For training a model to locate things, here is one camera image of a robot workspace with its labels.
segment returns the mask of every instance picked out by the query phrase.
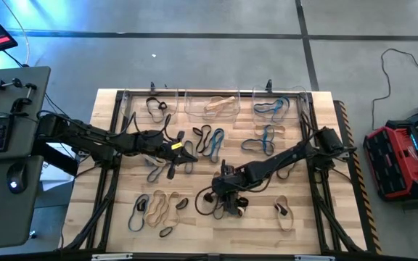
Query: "tan rubber band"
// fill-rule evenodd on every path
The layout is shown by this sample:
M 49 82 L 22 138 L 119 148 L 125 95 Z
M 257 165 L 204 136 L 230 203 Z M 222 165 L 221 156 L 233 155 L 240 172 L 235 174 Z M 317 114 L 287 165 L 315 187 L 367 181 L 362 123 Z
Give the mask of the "tan rubber band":
M 155 228 L 162 220 L 162 216 L 166 215 L 167 211 L 167 194 L 164 191 L 156 190 L 152 193 L 151 203 L 149 203 L 149 210 L 144 221 L 148 226 Z
M 167 161 L 165 161 L 164 159 L 153 158 L 146 154 L 142 154 L 142 157 L 145 158 L 147 161 L 151 162 L 156 167 L 165 167 L 165 165 L 167 164 Z
M 288 214 L 287 214 L 286 216 L 283 216 L 282 214 L 280 214 L 281 210 L 278 210 L 278 213 L 276 214 L 276 216 L 277 216 L 277 218 L 278 218 L 278 221 L 279 221 L 279 224 L 280 224 L 280 228 L 281 228 L 283 231 L 291 231 L 291 230 L 293 229 L 293 224 L 295 223 L 295 216 L 293 215 L 293 211 L 291 210 L 290 206 L 288 206 L 288 199 L 287 199 L 287 197 L 286 197 L 286 196 L 284 196 L 284 195 L 278 196 L 278 197 L 274 200 L 274 206 L 276 206 L 277 204 L 279 204 L 279 205 L 281 205 L 281 206 L 284 206 L 284 205 L 282 205 L 282 204 L 280 204 L 280 203 L 279 203 L 280 199 L 283 199 L 283 200 L 284 200 L 284 203 L 285 203 L 286 209 L 287 209 L 287 211 L 288 211 Z M 282 224 L 282 220 L 286 220 L 288 215 L 291 215 L 291 225 L 290 225 L 290 227 L 285 228 L 285 227 L 283 226 L 283 224 Z
M 264 128 L 267 126 L 268 124 L 262 124 L 262 125 L 254 125 L 254 134 L 257 136 L 262 136 L 264 134 Z M 284 138 L 284 134 L 286 132 L 286 128 L 282 125 L 271 125 L 274 128 L 274 132 L 281 134 L 282 137 Z
M 233 96 L 227 99 L 224 99 L 223 97 L 220 97 L 220 96 L 214 96 L 210 98 L 210 103 L 206 105 L 204 109 L 207 111 L 211 111 L 214 109 L 218 109 L 219 106 L 223 108 L 225 104 L 232 103 L 234 101 L 235 101 L 235 97 Z
M 174 195 L 176 195 L 176 198 L 177 198 L 177 203 L 175 203 L 175 206 L 178 204 L 178 203 L 180 203 L 180 194 L 178 193 L 178 192 L 176 192 L 176 191 L 174 191 L 174 192 L 172 192 L 172 194 L 170 195 L 170 196 L 168 196 L 167 197 L 167 205 L 170 207 L 170 205 L 171 205 L 171 199 L 172 199 L 172 197 L 175 197 Z M 180 216 L 179 216 L 179 210 L 178 209 L 176 209 L 176 215 L 177 215 L 177 221 L 176 221 L 176 223 L 174 224 L 174 225 L 167 225 L 165 222 L 167 222 L 167 218 L 168 218 L 168 213 L 169 213 L 170 211 L 167 211 L 164 215 L 163 215 L 163 225 L 166 227 L 166 228 L 174 228 L 174 227 L 176 227 L 179 223 L 180 223 Z

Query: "red and black case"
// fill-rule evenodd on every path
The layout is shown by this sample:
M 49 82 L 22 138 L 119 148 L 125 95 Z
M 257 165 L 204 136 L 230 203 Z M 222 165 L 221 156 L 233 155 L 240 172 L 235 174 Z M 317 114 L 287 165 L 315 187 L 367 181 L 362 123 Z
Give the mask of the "red and black case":
M 387 121 L 365 137 L 364 151 L 382 199 L 418 199 L 418 134 L 412 123 Z

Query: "computer mouse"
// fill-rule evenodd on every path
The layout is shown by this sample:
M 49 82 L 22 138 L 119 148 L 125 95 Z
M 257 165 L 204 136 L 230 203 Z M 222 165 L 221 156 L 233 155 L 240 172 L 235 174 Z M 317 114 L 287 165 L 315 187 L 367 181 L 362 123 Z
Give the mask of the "computer mouse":
M 22 193 L 27 188 L 25 161 L 16 162 L 9 167 L 7 171 L 7 186 L 13 194 Z

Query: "gray desk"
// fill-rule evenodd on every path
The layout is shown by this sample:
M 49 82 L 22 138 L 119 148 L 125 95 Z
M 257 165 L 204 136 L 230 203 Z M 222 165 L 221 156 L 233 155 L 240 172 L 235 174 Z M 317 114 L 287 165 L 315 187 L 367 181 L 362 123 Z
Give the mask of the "gray desk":
M 28 239 L 43 157 L 27 159 L 27 189 L 12 194 L 7 188 L 6 173 L 14 160 L 0 160 L 0 247 L 24 244 Z
M 38 89 L 32 92 L 33 103 L 24 108 L 31 119 L 36 120 L 36 113 L 41 109 L 48 83 L 49 67 L 29 67 L 0 70 L 0 78 L 10 82 L 19 78 L 22 83 L 33 83 Z M 12 102 L 26 97 L 28 90 L 14 86 L 0 91 L 0 112 L 10 112 Z M 12 194 L 7 187 L 7 170 L 20 159 L 30 155 L 37 125 L 27 119 L 16 117 L 8 151 L 0 153 L 0 247 L 24 244 L 28 239 L 41 174 L 42 156 L 27 158 L 28 187 L 21 194 Z
M 49 67 L 5 69 L 0 70 L 0 79 L 10 83 L 13 78 L 19 78 L 22 84 L 33 83 L 38 87 L 36 91 L 32 91 L 30 94 L 33 103 L 24 106 L 22 110 L 28 113 L 30 119 L 36 120 L 36 113 L 41 110 L 43 105 L 50 73 L 51 69 Z M 9 113 L 14 100 L 26 97 L 27 92 L 27 88 L 15 88 L 14 86 L 8 86 L 6 91 L 0 91 L 0 112 Z M 0 160 L 28 156 L 32 151 L 35 132 L 36 123 L 23 117 L 16 117 L 7 152 L 0 153 Z

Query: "desk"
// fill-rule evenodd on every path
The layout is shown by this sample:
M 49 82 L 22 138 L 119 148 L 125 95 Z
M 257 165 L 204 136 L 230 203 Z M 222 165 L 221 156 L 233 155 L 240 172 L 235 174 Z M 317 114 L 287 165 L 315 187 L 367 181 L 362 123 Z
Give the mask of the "desk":
M 44 158 L 34 156 L 33 142 L 37 124 L 36 113 L 41 110 L 48 84 L 49 67 L 26 67 L 0 70 L 0 79 L 10 83 L 13 78 L 19 78 L 22 84 L 37 85 L 32 91 L 32 104 L 23 107 L 22 112 L 28 113 L 28 118 L 16 117 L 12 126 L 11 138 L 6 152 L 0 153 L 0 247 L 21 245 L 28 239 L 33 216 L 41 166 Z M 26 97 L 27 88 L 7 86 L 0 90 L 0 112 L 10 113 L 15 99 Z M 32 155 L 27 161 L 28 187 L 21 194 L 12 194 L 7 187 L 7 171 L 16 161 Z
M 91 116 L 91 124 L 108 129 L 117 90 L 100 89 Z M 340 129 L 335 114 L 334 103 L 330 92 L 313 92 L 313 104 L 316 121 L 319 127 L 334 128 L 338 135 Z M 240 149 L 240 144 L 247 138 L 253 138 L 251 120 L 251 98 L 242 98 L 241 112 L 236 123 L 211 123 L 212 129 L 223 128 L 225 139 L 220 150 L 220 158 L 226 159 L 230 165 L 238 166 L 251 160 L 264 160 L 264 154 L 253 154 Z M 184 140 L 194 144 L 199 138 L 192 133 L 192 127 L 200 128 L 204 123 L 189 123 L 184 113 L 184 102 L 179 103 L 178 113 L 174 115 L 176 123 L 168 126 L 170 136 L 176 136 L 179 130 L 185 131 Z M 275 138 L 275 153 L 296 145 L 301 139 L 298 118 L 287 123 L 286 139 Z M 141 130 L 160 129 L 160 124 L 140 124 Z M 133 124 L 128 132 L 134 132 Z M 79 171 L 90 168 L 93 162 L 85 162 Z M 144 165 L 141 156 L 123 157 L 118 180 L 118 190 L 110 224 L 107 252 L 169 252 L 169 253 L 227 253 L 227 254 L 319 254 L 314 208 L 311 200 L 311 190 L 306 171 L 306 162 L 299 161 L 291 176 L 286 181 L 272 178 L 270 186 L 262 193 L 241 193 L 250 200 L 250 205 L 242 218 L 227 217 L 215 220 L 212 216 L 201 216 L 194 209 L 195 194 L 208 186 L 221 162 L 211 163 L 200 156 L 200 161 L 194 164 L 193 173 L 184 173 L 184 166 L 176 169 L 173 180 L 160 176 L 158 183 L 147 183 L 147 174 L 152 169 Z M 349 175 L 348 166 L 336 161 L 336 169 Z M 65 218 L 63 234 L 65 244 L 69 244 L 82 229 L 91 216 L 94 198 L 99 180 L 100 170 L 92 170 L 75 181 L 70 205 Z M 353 186 L 343 177 L 330 171 L 329 187 L 335 216 L 346 232 L 358 246 L 366 249 L 358 205 L 353 192 Z M 167 238 L 160 239 L 160 224 L 156 228 L 145 226 L 140 232 L 130 232 L 127 228 L 128 218 L 136 198 L 143 193 L 152 194 L 156 189 L 165 192 L 178 191 L 189 198 L 189 205 L 180 212 L 180 224 Z M 295 214 L 293 231 L 282 232 L 276 220 L 273 208 L 274 198 L 284 194 L 290 201 Z M 102 230 L 99 221 L 96 244 Z M 327 242 L 331 244 L 330 229 L 324 221 Z

